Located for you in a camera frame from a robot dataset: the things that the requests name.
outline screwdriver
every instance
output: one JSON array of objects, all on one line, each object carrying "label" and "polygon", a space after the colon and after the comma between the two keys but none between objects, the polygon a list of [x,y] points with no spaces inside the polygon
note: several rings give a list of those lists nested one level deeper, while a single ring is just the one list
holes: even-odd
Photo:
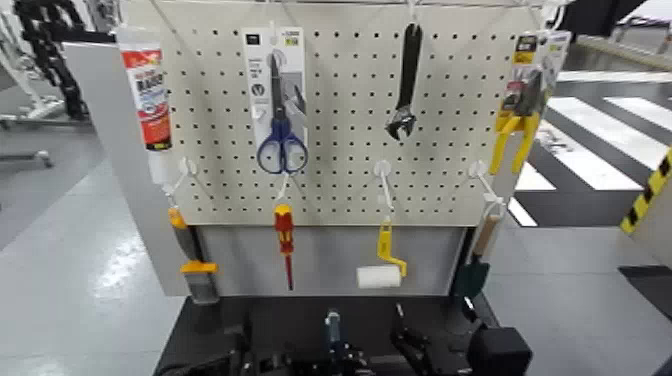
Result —
[{"label": "screwdriver", "polygon": [[285,270],[287,271],[287,286],[289,291],[294,290],[294,277],[292,275],[292,252],[294,252],[294,239],[292,238],[292,207],[280,204],[275,207],[275,231],[280,240],[280,253],[285,256]]}]

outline white wall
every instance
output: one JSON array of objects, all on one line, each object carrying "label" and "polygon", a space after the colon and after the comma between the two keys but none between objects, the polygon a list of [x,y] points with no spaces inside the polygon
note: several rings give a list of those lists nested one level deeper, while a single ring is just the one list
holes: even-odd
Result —
[{"label": "white wall", "polygon": [[657,20],[672,20],[672,0],[647,0],[637,7],[624,20],[630,16],[643,16]]}]

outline paint roller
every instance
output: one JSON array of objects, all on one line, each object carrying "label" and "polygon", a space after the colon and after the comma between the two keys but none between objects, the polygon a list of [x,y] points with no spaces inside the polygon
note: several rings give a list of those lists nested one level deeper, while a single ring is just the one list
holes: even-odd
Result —
[{"label": "paint roller", "polygon": [[357,268],[357,286],[360,289],[376,289],[401,286],[402,277],[406,277],[406,262],[392,257],[392,221],[390,217],[380,224],[378,233],[378,258],[388,265],[363,266]]}]

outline pegboard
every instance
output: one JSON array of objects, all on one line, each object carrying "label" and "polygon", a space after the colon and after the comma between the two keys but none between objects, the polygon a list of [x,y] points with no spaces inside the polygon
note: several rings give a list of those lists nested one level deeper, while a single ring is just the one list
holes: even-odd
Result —
[{"label": "pegboard", "polygon": [[378,225],[378,160],[388,160],[394,222],[472,226],[484,207],[469,165],[489,162],[492,130],[527,7],[418,6],[424,31],[410,138],[384,124],[399,90],[404,5],[252,2],[128,4],[131,23],[161,30],[173,139],[195,160],[177,200],[190,224],[268,225],[282,176],[257,165],[240,30],[301,26],[306,36],[309,163],[289,180],[297,225]]}]

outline yellow pliers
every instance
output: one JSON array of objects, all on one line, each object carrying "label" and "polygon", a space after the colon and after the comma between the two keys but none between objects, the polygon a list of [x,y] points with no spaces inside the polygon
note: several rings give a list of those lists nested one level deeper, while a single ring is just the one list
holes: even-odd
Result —
[{"label": "yellow pliers", "polygon": [[542,103],[541,91],[541,71],[534,71],[528,83],[525,85],[518,98],[513,111],[500,111],[495,131],[497,132],[497,141],[495,150],[490,163],[490,175],[496,175],[502,164],[506,143],[513,132],[523,132],[523,142],[516,153],[511,165],[511,171],[515,174],[520,173],[523,168],[523,162],[534,143],[534,135],[537,133],[540,121],[540,111]]}]

